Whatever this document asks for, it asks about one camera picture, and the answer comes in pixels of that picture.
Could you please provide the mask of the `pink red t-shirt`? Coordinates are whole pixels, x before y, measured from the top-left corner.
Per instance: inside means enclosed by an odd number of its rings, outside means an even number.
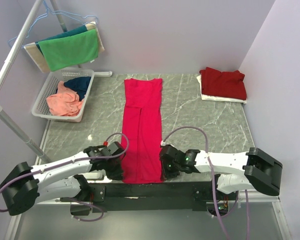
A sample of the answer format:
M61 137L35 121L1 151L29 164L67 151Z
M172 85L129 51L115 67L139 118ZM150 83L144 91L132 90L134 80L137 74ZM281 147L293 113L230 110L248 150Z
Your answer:
M163 80L124 81L125 106L123 110L121 145L128 147L121 161L123 182L150 184L162 181L160 150L162 141Z

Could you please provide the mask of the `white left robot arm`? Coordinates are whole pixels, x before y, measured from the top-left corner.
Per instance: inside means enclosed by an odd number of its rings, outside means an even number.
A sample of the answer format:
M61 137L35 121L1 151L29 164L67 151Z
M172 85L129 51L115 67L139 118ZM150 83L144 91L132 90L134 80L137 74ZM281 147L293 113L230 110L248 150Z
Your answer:
M110 145L89 146L51 163L17 164L0 184L6 212L16 216L35 204L56 198L86 200L92 190L84 174L105 171L108 179L120 180L123 175L121 156L125 152L126 149L114 141Z

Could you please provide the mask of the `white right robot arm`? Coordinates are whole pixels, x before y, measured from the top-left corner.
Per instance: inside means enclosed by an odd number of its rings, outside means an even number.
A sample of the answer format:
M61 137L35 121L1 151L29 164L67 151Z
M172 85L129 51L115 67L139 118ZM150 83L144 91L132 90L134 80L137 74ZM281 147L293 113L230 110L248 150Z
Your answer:
M274 197L280 194L283 164L256 147L240 153L215 153L198 149L182 152L163 142L159 158L165 179L175 178L181 172L219 173L215 184L209 187L211 197L216 200L243 190L256 190Z

